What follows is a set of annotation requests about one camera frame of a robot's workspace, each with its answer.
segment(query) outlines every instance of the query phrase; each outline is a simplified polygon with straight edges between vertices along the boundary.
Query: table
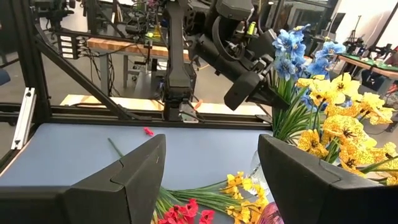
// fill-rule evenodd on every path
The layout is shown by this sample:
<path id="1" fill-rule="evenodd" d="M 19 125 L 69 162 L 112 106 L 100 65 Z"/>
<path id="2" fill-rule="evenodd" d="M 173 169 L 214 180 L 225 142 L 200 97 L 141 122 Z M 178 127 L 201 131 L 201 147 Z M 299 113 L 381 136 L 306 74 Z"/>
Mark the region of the table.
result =
<path id="1" fill-rule="evenodd" d="M 162 111 L 163 106 L 155 100 L 144 100 L 144 99 L 132 99 L 132 98 L 121 98 L 121 97 L 111 97 L 111 99 L 123 106 L 124 108 L 130 110 L 147 110 L 147 111 Z M 69 106 L 78 103 L 100 103 L 94 96 L 85 95 L 68 95 L 62 102 L 62 106 Z M 271 113 L 271 107 L 264 106 L 268 113 Z M 229 109 L 224 104 L 218 103 L 202 103 L 198 108 L 199 113 L 218 113 L 218 114 L 233 114 L 233 115 L 264 115 L 265 112 L 261 110 L 258 106 L 254 105 L 240 105 L 236 110 Z"/>
<path id="2" fill-rule="evenodd" d="M 90 38 L 87 41 L 87 46 L 93 50 L 100 52 L 102 56 L 99 57 L 99 70 L 101 72 L 101 90 L 109 95 L 109 59 L 105 53 L 114 53 L 123 55 L 123 88 L 127 87 L 127 77 L 129 74 L 129 58 L 128 56 L 146 57 L 148 49 L 142 44 L 131 44 L 130 42 L 120 42 L 115 40 L 104 40 L 98 38 Z M 152 46 L 150 50 L 150 57 L 153 59 L 167 60 L 169 52 L 166 47 Z M 189 61 L 188 51 L 184 50 L 183 57 L 185 61 Z M 146 66 L 139 75 L 139 78 L 146 78 L 151 76 L 148 73 Z"/>
<path id="3" fill-rule="evenodd" d="M 70 95 L 64 102 L 79 97 Z M 114 100 L 125 105 L 130 102 L 131 107 L 146 108 L 153 105 L 150 100 Z M 252 108 L 248 105 L 242 107 L 248 111 Z M 162 185 L 168 189 L 202 187 L 219 182 L 227 174 L 237 171 L 250 173 L 259 135 L 271 134 L 269 131 L 237 129 L 152 127 L 151 130 L 155 134 L 166 135 L 167 152 Z M 21 153 L 0 174 L 0 187 L 73 185 L 119 159 L 108 138 L 123 154 L 150 139 L 142 127 L 42 124 Z M 232 222 L 222 213 L 215 215 L 214 223 Z"/>
<path id="4" fill-rule="evenodd" d="M 339 55 L 338 58 L 342 61 L 347 63 L 351 63 L 355 66 L 364 68 L 364 69 L 371 69 L 374 65 L 373 61 L 364 62 L 359 59 L 358 56 L 352 55 Z M 385 65 L 376 66 L 372 68 L 372 72 L 376 72 L 380 75 L 383 75 L 386 79 L 384 80 L 383 84 L 378 89 L 377 93 L 384 97 L 388 92 L 390 86 L 394 83 L 394 81 L 398 80 L 398 67 L 388 67 Z M 395 128 L 398 126 L 398 114 L 392 118 L 393 122 L 388 126 L 386 129 L 388 132 L 393 132 Z"/>

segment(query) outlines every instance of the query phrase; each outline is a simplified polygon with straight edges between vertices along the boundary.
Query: floor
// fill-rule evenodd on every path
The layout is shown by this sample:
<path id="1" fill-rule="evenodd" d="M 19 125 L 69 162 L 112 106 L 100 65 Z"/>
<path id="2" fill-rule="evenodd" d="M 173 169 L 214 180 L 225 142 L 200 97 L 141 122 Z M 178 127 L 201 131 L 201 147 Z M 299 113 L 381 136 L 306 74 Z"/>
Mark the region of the floor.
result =
<path id="1" fill-rule="evenodd" d="M 64 19 L 63 26 L 71 29 L 84 31 L 86 29 L 85 18 L 81 16 L 81 9 L 75 9 L 75 14 Z M 113 63 L 116 72 L 115 87 L 120 93 L 129 97 L 134 91 L 133 82 L 130 80 L 127 88 L 123 90 L 122 87 L 122 61 L 123 58 L 120 55 L 113 56 Z M 59 105 L 61 101 L 68 94 L 87 94 L 81 86 L 74 82 L 65 72 L 54 65 L 47 57 L 43 56 L 43 63 L 46 72 L 47 85 L 51 98 L 51 104 Z M 71 63 L 76 66 L 81 72 L 87 77 L 90 77 L 90 61 L 87 58 L 81 58 L 78 60 L 72 60 Z M 0 86 L 0 96 L 3 102 L 21 102 L 22 94 L 24 92 L 24 79 L 21 72 L 19 63 L 15 63 L 6 67 L 6 70 L 11 76 L 11 82 Z M 222 75 L 217 76 L 214 74 L 214 69 L 211 67 L 200 70 L 197 78 L 197 85 L 195 94 L 197 97 L 203 99 L 204 102 L 209 103 L 223 103 L 223 97 L 229 90 L 232 83 Z M 93 81 L 98 86 L 100 82 L 96 75 L 93 75 Z M 383 130 L 387 125 L 371 126 L 365 124 L 365 131 L 377 139 L 379 146 L 383 145 L 388 141 L 392 141 L 398 144 L 397 133 L 398 129 L 393 133 L 386 133 Z M 10 127 L 6 123 L 0 123 L 0 157 L 10 148 L 12 137 L 14 135 L 14 128 Z"/>

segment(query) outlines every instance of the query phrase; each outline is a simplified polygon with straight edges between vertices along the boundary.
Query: yellow flower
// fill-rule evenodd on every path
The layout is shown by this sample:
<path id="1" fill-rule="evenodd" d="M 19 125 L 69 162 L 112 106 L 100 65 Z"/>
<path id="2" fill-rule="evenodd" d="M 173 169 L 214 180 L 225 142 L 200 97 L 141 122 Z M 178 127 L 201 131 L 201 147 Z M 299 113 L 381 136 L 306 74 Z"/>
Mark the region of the yellow flower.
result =
<path id="1" fill-rule="evenodd" d="M 243 199 L 242 194 L 239 193 L 239 192 L 234 193 L 232 195 L 232 198 L 235 199 L 235 200 L 242 200 Z"/>
<path id="2" fill-rule="evenodd" d="M 331 81 L 331 91 L 337 92 L 338 97 L 354 96 L 358 94 L 359 81 L 351 80 L 349 73 L 344 73 Z"/>
<path id="3" fill-rule="evenodd" d="M 342 106 L 336 106 L 334 104 L 329 104 L 325 109 L 325 114 L 327 116 L 342 115 L 342 116 L 350 116 L 352 118 L 355 118 L 357 117 L 360 111 L 361 107 L 357 102 L 354 102 L 353 105 L 348 108 L 344 108 Z"/>
<path id="4" fill-rule="evenodd" d="M 250 178 L 243 179 L 242 185 L 244 190 L 250 190 L 253 188 L 253 182 Z"/>
<path id="5" fill-rule="evenodd" d="M 398 185 L 398 178 L 397 177 L 388 177 L 387 185 Z"/>
<path id="6" fill-rule="evenodd" d="M 363 125 L 349 116 L 334 115 L 328 117 L 323 123 L 324 132 L 340 138 L 340 141 L 360 143 L 366 140 L 367 134 L 363 131 Z"/>
<path id="7" fill-rule="evenodd" d="M 237 186 L 227 186 L 226 188 L 221 190 L 222 192 L 230 195 L 234 195 L 236 193 L 239 193 L 239 189 Z"/>
<path id="8" fill-rule="evenodd" d="M 370 147 L 368 151 L 372 154 L 375 162 L 381 162 L 388 159 L 388 157 L 396 156 L 396 147 L 394 143 L 388 142 L 382 148 Z"/>
<path id="9" fill-rule="evenodd" d="M 353 174 L 359 175 L 361 177 L 365 176 L 365 174 L 363 174 L 361 171 L 357 170 L 356 167 L 351 164 L 345 164 L 344 162 L 342 162 L 341 166 L 343 167 L 344 170 L 347 170 Z"/>
<path id="10" fill-rule="evenodd" d="M 378 110 L 374 110 L 370 112 L 369 114 L 366 115 L 365 118 L 369 118 L 370 123 L 372 125 L 377 125 L 377 124 L 388 124 L 392 123 L 391 117 L 392 117 L 392 112 L 395 110 L 393 108 L 379 108 Z"/>
<path id="11" fill-rule="evenodd" d="M 328 154 L 328 151 L 319 140 L 317 130 L 304 131 L 298 140 L 297 147 L 319 158 L 323 158 Z"/>
<path id="12" fill-rule="evenodd" d="M 243 172 L 238 172 L 236 176 L 228 174 L 226 178 L 227 178 L 228 187 L 237 186 L 239 184 L 242 184 Z"/>
<path id="13" fill-rule="evenodd" d="M 368 150 L 357 149 L 352 151 L 350 149 L 347 149 L 347 145 L 350 144 L 351 143 L 340 145 L 341 151 L 339 153 L 339 157 L 341 162 L 344 162 L 345 164 L 352 164 L 351 167 L 374 163 L 373 155 Z"/>
<path id="14" fill-rule="evenodd" d="M 254 187 L 254 190 L 256 190 L 257 196 L 259 198 L 265 197 L 266 191 L 259 184 L 254 184 L 253 187 Z"/>
<path id="15" fill-rule="evenodd" d="M 385 101 L 380 99 L 380 96 L 373 93 L 364 93 L 362 97 L 357 97 L 356 101 L 360 102 L 360 105 L 364 111 L 375 112 L 378 108 L 382 108 Z"/>

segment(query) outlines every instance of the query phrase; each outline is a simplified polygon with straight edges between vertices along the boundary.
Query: green stem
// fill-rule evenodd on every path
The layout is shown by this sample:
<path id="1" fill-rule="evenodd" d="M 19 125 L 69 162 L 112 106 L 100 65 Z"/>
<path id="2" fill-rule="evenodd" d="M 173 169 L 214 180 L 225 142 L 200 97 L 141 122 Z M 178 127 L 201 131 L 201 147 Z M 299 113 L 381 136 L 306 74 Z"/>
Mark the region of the green stem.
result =
<path id="1" fill-rule="evenodd" d="M 394 159 L 397 159 L 397 158 L 398 158 L 398 156 L 395 156 L 395 157 L 387 159 L 385 161 L 378 162 L 377 164 L 369 165 L 369 166 L 367 166 L 367 167 L 365 167 L 365 168 L 363 168 L 363 169 L 361 169 L 359 171 L 361 171 L 364 174 L 367 174 L 368 172 L 372 172 L 373 170 L 377 169 L 379 166 L 381 166 L 381 165 L 383 165 L 383 164 L 385 164 L 387 162 L 393 161 Z"/>
<path id="2" fill-rule="evenodd" d="M 398 169 L 374 169 L 372 172 L 398 172 Z"/>
<path id="3" fill-rule="evenodd" d="M 122 158 L 124 156 L 123 153 L 118 149 L 112 139 L 108 138 L 108 141 L 111 143 L 113 149 L 119 154 L 120 158 Z"/>

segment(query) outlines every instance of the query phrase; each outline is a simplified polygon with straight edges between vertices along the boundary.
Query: blue flower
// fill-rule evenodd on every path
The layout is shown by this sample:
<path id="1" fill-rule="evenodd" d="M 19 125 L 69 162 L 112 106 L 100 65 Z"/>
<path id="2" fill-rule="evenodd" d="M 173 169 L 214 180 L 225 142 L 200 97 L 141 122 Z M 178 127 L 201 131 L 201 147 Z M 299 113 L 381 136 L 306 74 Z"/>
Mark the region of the blue flower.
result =
<path id="1" fill-rule="evenodd" d="M 305 53 L 305 44 L 296 43 L 292 48 L 292 59 L 295 60 L 297 57 L 303 58 Z"/>
<path id="2" fill-rule="evenodd" d="M 331 57 L 334 54 L 342 54 L 346 51 L 343 44 L 335 44 L 333 41 L 325 42 L 322 50 L 315 53 L 315 58 Z"/>
<path id="3" fill-rule="evenodd" d="M 286 30 L 281 29 L 280 34 L 276 38 L 276 40 L 272 43 L 276 48 L 275 56 L 280 57 L 285 53 L 290 54 L 292 52 L 293 46 L 297 44 L 297 38 Z"/>
<path id="4" fill-rule="evenodd" d="M 290 76 L 295 74 L 295 66 L 292 61 L 287 58 L 277 58 L 274 67 L 278 75 L 286 81 L 290 79 Z"/>
<path id="5" fill-rule="evenodd" d="M 307 107 L 307 109 L 310 111 L 316 112 L 317 111 L 317 106 L 313 104 L 312 99 L 310 98 L 310 90 L 305 90 L 305 93 L 301 97 L 301 102 L 304 103 L 304 105 Z"/>
<path id="6" fill-rule="evenodd" d="M 327 58 L 316 58 L 315 61 L 307 67 L 307 72 L 312 75 L 325 75 L 325 79 L 329 79 L 329 67 L 330 62 Z"/>
<path id="7" fill-rule="evenodd" d="M 301 41 L 303 41 L 303 38 L 304 38 L 303 31 L 306 28 L 308 28 L 309 26 L 311 26 L 311 24 L 307 24 L 305 26 L 298 26 L 298 27 L 292 29 L 290 31 L 290 33 L 293 33 L 293 35 L 296 36 L 297 40 L 301 42 Z"/>

